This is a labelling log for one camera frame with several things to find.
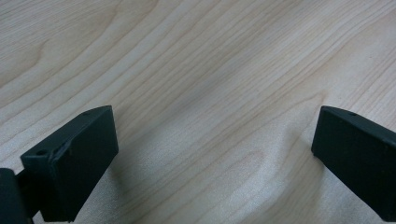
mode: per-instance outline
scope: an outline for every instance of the wood grain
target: wood grain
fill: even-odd
[[[396,130],[395,74],[391,0],[3,0],[0,165],[113,105],[76,223],[382,223],[310,146],[321,105]]]

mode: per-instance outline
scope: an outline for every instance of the table surface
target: table surface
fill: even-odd
[[[112,105],[120,153],[76,223],[382,223],[310,147],[322,105],[396,130],[395,8],[1,0],[0,166]]]

